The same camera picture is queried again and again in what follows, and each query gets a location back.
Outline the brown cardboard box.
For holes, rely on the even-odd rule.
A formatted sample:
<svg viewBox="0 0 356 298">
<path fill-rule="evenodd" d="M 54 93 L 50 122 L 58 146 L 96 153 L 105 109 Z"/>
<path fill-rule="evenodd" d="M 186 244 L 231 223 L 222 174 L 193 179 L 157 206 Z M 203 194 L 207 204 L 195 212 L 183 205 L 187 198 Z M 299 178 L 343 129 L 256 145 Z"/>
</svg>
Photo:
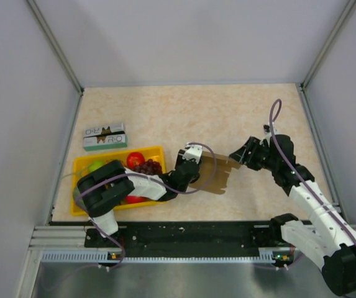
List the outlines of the brown cardboard box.
<svg viewBox="0 0 356 298">
<path fill-rule="evenodd" d="M 215 154 L 215 157 L 217 164 L 216 172 L 211 182 L 203 188 L 203 191 L 221 195 L 226 192 L 231 171 L 233 169 L 239 169 L 241 165 L 225 155 Z M 204 151 L 201 156 L 201 161 L 202 163 L 199 170 L 200 177 L 195 183 L 189 185 L 193 189 L 199 189 L 206 184 L 206 181 L 211 177 L 214 170 L 214 159 L 210 152 Z"/>
</svg>

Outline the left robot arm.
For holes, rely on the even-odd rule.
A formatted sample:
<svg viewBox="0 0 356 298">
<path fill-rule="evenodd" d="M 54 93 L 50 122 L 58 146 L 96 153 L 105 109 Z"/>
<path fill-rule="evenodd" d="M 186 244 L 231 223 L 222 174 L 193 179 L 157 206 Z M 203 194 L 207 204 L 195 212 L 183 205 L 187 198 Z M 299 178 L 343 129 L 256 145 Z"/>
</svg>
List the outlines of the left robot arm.
<svg viewBox="0 0 356 298">
<path fill-rule="evenodd" d="M 98 238 L 106 246 L 119 241 L 119 227 L 114 208 L 127 196 L 165 202 L 184 194 L 199 178 L 201 145 L 189 144 L 180 150 L 175 169 L 162 174 L 136 173 L 113 160 L 79 179 L 73 192 L 75 203 L 100 228 Z"/>
</svg>

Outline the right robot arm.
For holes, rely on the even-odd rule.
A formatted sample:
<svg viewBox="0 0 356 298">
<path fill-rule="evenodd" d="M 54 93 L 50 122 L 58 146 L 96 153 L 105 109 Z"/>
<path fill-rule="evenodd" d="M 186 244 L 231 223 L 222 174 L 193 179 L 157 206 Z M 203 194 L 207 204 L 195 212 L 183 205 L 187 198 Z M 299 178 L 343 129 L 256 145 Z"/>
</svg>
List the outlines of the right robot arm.
<svg viewBox="0 0 356 298">
<path fill-rule="evenodd" d="M 275 183 L 305 211 L 315 228 L 312 232 L 293 214 L 279 215 L 270 221 L 270 241 L 297 247 L 318 267 L 335 295 L 355 292 L 356 231 L 325 198 L 309 170 L 296 162 L 290 137 L 250 137 L 229 157 L 255 171 L 269 170 Z"/>
</svg>

